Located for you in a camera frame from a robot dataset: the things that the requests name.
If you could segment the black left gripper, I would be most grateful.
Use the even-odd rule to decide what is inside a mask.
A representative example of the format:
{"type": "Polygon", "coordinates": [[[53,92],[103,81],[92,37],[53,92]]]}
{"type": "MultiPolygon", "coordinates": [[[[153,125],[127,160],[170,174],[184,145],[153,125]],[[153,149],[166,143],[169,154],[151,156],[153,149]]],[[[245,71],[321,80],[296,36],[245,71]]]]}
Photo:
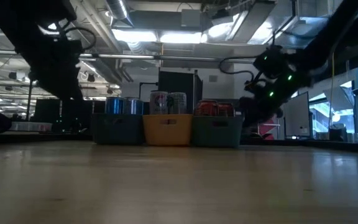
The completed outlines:
{"type": "Polygon", "coordinates": [[[29,76],[39,87],[61,100],[83,98],[77,67],[83,53],[80,40],[21,37],[17,39],[17,53],[30,65],[29,76]]]}

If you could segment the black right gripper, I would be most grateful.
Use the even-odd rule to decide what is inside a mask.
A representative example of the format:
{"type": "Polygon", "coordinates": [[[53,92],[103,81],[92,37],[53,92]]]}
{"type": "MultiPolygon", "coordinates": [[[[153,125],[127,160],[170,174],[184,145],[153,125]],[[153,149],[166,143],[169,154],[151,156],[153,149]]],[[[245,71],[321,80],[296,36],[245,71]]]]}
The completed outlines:
{"type": "Polygon", "coordinates": [[[287,89],[282,86],[245,86],[253,96],[239,98],[239,108],[244,117],[243,126],[264,123],[274,115],[283,116],[281,106],[287,101],[287,89]]]}

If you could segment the red Coca-Cola can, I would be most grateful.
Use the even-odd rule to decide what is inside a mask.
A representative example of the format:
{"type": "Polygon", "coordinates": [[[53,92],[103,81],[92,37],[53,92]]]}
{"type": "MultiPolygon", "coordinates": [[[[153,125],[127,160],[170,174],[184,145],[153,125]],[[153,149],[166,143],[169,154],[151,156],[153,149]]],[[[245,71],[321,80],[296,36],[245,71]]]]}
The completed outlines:
{"type": "Polygon", "coordinates": [[[218,115],[223,117],[233,117],[235,109],[232,103],[218,103],[218,115]]]}
{"type": "Polygon", "coordinates": [[[217,116],[218,103],[214,100],[200,100],[195,109],[195,116],[217,116]]]}

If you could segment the green plastic bin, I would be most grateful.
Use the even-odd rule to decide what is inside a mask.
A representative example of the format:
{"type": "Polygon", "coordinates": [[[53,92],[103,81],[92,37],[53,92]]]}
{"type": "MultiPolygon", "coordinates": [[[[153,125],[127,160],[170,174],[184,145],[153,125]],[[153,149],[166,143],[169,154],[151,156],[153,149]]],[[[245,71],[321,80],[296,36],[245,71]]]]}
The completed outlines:
{"type": "Polygon", "coordinates": [[[191,143],[197,147],[239,147],[242,122],[242,116],[194,116],[191,143]]]}

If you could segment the silver soda can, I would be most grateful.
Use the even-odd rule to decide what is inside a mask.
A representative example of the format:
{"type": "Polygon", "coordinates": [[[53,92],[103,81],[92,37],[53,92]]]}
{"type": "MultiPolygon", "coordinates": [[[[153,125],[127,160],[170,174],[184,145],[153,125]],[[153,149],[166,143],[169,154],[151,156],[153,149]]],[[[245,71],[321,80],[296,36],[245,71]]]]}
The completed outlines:
{"type": "Polygon", "coordinates": [[[149,101],[150,114],[167,114],[167,97],[168,93],[166,91],[151,91],[149,101]]]}
{"type": "Polygon", "coordinates": [[[167,106],[169,114],[186,114],[187,113],[186,94],[182,92],[172,92],[167,96],[167,106]]]}

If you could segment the yellow plastic bin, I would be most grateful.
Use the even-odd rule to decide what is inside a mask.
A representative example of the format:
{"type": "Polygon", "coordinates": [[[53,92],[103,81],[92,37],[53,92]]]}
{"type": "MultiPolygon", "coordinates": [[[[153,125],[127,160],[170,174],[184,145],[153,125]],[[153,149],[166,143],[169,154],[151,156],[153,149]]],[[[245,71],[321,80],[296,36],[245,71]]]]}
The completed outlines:
{"type": "Polygon", "coordinates": [[[149,146],[188,146],[191,141],[191,114],[143,115],[145,141],[149,146]]]}

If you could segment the red and white box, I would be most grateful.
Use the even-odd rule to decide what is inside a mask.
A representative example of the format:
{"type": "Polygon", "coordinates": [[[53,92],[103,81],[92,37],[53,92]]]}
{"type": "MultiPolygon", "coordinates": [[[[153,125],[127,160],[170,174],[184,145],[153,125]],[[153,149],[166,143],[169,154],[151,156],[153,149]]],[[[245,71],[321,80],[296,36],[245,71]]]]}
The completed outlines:
{"type": "Polygon", "coordinates": [[[277,118],[271,118],[258,126],[259,134],[264,140],[276,140],[280,132],[280,124],[277,118]]]}

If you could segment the white flat tray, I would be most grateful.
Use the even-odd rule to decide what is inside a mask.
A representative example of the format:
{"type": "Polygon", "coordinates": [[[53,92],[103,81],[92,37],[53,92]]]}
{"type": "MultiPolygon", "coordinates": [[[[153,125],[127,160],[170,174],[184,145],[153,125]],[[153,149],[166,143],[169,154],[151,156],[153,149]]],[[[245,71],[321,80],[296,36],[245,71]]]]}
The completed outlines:
{"type": "Polygon", "coordinates": [[[12,122],[10,131],[47,132],[52,129],[52,123],[12,122]]]}

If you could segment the black round bin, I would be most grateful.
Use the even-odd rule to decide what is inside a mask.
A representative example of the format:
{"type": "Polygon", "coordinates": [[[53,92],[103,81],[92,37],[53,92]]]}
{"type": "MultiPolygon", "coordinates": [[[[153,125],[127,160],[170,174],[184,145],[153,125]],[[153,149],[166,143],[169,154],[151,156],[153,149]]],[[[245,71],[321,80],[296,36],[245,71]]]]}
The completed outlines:
{"type": "Polygon", "coordinates": [[[329,140],[346,142],[347,141],[346,125],[343,123],[332,124],[329,127],[329,140]]]}

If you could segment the ceiling light panel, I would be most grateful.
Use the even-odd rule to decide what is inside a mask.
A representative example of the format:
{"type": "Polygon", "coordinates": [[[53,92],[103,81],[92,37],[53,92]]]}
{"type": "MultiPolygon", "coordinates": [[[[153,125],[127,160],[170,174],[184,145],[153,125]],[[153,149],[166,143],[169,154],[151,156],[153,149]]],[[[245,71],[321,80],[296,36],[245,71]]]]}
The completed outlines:
{"type": "Polygon", "coordinates": [[[133,31],[133,30],[112,30],[115,38],[124,42],[156,42],[157,37],[152,31],[133,31]]]}
{"type": "Polygon", "coordinates": [[[199,44],[201,36],[200,32],[164,32],[159,40],[169,44],[199,44]]]}

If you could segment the dark blue plastic bin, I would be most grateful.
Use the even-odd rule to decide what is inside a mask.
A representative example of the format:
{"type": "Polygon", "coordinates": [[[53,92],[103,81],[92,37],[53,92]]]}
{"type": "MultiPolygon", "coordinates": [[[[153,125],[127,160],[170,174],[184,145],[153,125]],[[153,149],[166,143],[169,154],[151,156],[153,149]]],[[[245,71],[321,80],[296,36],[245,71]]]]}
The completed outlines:
{"type": "Polygon", "coordinates": [[[141,145],[145,142],[142,115],[94,113],[91,132],[96,144],[141,145]]]}

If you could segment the silver horizontal pipe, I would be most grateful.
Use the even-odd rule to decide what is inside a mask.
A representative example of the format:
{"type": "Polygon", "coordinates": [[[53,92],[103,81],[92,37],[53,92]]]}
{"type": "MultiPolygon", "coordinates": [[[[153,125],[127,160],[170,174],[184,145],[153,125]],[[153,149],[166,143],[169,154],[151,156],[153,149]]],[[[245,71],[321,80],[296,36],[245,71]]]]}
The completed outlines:
{"type": "MultiPolygon", "coordinates": [[[[0,55],[13,56],[16,58],[22,58],[21,54],[18,54],[14,50],[0,50],[0,55]]],[[[216,57],[192,57],[192,56],[174,56],[174,55],[134,55],[134,54],[101,54],[101,53],[85,53],[77,54],[77,59],[75,59],[75,64],[79,64],[81,59],[97,59],[97,58],[110,58],[110,59],[131,59],[131,60],[177,60],[177,61],[187,61],[187,62],[208,62],[208,63],[218,63],[218,62],[227,62],[227,63],[244,63],[252,64],[254,62],[253,58],[216,58],[216,57]]]]}

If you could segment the grey ceiling box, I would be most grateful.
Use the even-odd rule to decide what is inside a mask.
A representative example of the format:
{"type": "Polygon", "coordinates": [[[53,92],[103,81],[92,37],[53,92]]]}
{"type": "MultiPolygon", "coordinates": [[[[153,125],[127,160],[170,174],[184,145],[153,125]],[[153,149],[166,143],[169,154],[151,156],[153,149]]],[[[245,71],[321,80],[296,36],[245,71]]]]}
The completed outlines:
{"type": "Polygon", "coordinates": [[[199,28],[201,24],[201,13],[195,9],[181,10],[181,26],[199,28]]]}

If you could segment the silver rectangular air duct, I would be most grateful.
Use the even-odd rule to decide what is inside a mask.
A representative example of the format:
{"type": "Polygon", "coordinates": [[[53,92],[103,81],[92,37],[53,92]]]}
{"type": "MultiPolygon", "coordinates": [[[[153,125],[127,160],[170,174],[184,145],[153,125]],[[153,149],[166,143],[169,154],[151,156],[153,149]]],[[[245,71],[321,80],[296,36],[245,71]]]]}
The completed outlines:
{"type": "Polygon", "coordinates": [[[277,0],[266,20],[248,41],[275,42],[287,49],[305,48],[326,25],[343,0],[277,0]]]}

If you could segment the silver round air duct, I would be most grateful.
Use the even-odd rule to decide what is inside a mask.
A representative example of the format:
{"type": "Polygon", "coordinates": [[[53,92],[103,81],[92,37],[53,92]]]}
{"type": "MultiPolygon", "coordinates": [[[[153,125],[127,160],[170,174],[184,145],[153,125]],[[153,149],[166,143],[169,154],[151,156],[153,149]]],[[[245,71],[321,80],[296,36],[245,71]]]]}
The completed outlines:
{"type": "Polygon", "coordinates": [[[125,0],[106,0],[106,6],[113,22],[121,21],[130,27],[134,26],[130,19],[130,11],[127,8],[125,0]]]}

